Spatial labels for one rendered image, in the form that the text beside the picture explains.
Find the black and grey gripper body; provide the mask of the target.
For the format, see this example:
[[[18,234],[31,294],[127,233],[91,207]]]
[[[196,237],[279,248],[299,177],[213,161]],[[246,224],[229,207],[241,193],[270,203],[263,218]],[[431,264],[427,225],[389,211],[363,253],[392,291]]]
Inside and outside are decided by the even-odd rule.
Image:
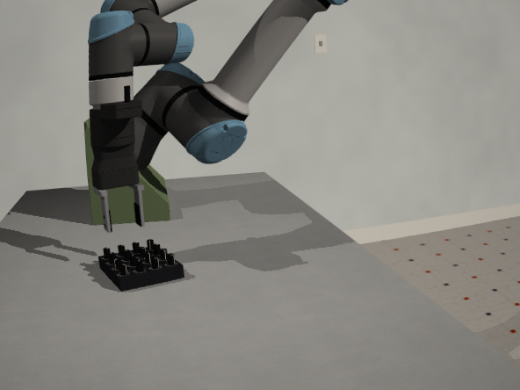
[[[106,190],[138,184],[134,117],[142,116],[142,100],[134,100],[134,77],[90,81],[89,101],[93,186]]]

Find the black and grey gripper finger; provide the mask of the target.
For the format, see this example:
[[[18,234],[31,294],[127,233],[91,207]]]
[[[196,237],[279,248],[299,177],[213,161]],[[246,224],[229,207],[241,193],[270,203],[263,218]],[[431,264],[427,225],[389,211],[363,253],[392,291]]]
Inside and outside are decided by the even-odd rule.
[[[103,222],[104,222],[104,229],[110,233],[112,232],[112,223],[111,223],[111,215],[110,210],[108,208],[108,200],[107,200],[107,191],[106,190],[98,190],[97,188],[93,187],[94,192],[100,196],[101,198],[101,206],[102,206],[102,214],[103,214]]]
[[[145,226],[144,223],[144,213],[143,213],[143,204],[142,204],[142,194],[141,191],[144,191],[144,185],[143,184],[133,184],[129,185],[131,188],[134,189],[134,212],[135,212],[135,221],[136,224],[140,227]]]

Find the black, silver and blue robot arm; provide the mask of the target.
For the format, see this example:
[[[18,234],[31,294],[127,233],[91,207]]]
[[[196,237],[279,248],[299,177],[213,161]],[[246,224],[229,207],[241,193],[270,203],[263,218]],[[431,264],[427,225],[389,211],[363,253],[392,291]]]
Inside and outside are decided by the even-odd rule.
[[[134,67],[164,64],[134,96],[142,100],[142,116],[134,118],[140,170],[167,132],[201,163],[235,153],[247,137],[243,122],[249,101],[287,49],[316,12],[349,0],[273,0],[209,82],[178,63],[192,52],[191,28],[162,19],[195,1],[105,0],[90,21],[89,81],[133,76]]]

